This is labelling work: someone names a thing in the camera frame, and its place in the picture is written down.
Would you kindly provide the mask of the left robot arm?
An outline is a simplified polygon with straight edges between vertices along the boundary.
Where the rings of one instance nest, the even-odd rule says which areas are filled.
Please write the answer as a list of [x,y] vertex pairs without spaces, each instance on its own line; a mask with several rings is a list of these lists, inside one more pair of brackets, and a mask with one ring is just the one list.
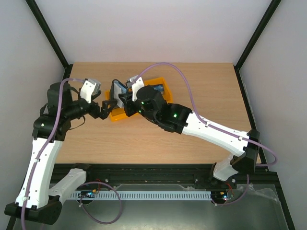
[[23,230],[26,221],[53,225],[64,202],[86,181],[88,166],[82,164],[50,186],[55,160],[71,129],[71,121],[85,115],[106,118],[104,108],[94,102],[101,94],[100,82],[85,79],[81,83],[77,100],[72,98],[74,88],[68,80],[50,85],[47,104],[33,124],[32,153],[24,183],[15,202],[7,204],[4,211],[5,215],[19,218]]

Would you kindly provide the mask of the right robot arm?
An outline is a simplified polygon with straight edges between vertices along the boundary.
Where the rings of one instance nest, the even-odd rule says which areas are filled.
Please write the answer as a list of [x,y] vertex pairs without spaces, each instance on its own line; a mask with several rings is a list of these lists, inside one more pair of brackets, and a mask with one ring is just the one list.
[[127,116],[136,113],[171,133],[194,136],[230,152],[230,155],[212,167],[209,182],[221,187],[229,177],[237,173],[253,174],[256,168],[260,133],[230,129],[197,115],[190,108],[176,103],[167,103],[162,94],[152,86],[144,86],[133,99],[132,92],[120,93],[119,99]]

